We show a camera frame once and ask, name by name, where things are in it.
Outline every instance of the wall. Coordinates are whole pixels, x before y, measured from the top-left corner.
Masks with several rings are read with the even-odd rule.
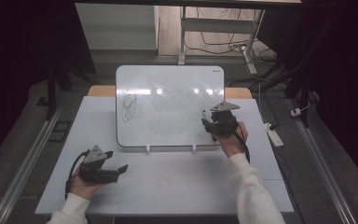
[[[89,49],[158,47],[158,7],[76,3],[76,9]]]

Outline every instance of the marker scribble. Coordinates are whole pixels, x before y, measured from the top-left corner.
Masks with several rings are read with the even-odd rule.
[[[136,111],[136,98],[137,94],[126,94],[123,98],[123,110],[121,117],[124,122],[127,122],[134,118]]]

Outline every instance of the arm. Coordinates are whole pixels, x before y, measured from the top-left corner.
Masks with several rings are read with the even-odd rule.
[[[248,133],[243,122],[239,122],[237,133],[246,140]],[[240,224],[284,223],[275,202],[264,188],[262,179],[251,167],[243,154],[240,142],[233,135],[227,138],[216,136],[228,157],[231,186],[237,196],[237,213]]]
[[[54,212],[48,224],[87,224],[86,210],[94,193],[105,184],[91,184],[84,182],[78,176],[79,167],[71,180],[68,198],[59,212]]]

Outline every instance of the person's left hand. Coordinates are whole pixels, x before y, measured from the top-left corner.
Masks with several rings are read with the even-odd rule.
[[[78,175],[80,165],[77,167],[74,175],[72,176],[71,188],[69,192],[84,199],[91,200],[92,196],[94,196],[94,193],[106,184],[93,184],[84,182],[83,179]]]

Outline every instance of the dark background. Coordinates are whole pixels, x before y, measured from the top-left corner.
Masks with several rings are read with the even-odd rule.
[[[321,119],[358,167],[358,1],[341,3],[337,18],[302,72],[311,73],[310,89],[320,97]],[[324,25],[324,16],[315,11],[267,10],[257,37],[278,53],[286,69],[292,69]]]
[[[0,1],[0,144],[35,83],[71,70],[95,73],[76,7],[70,1]]]

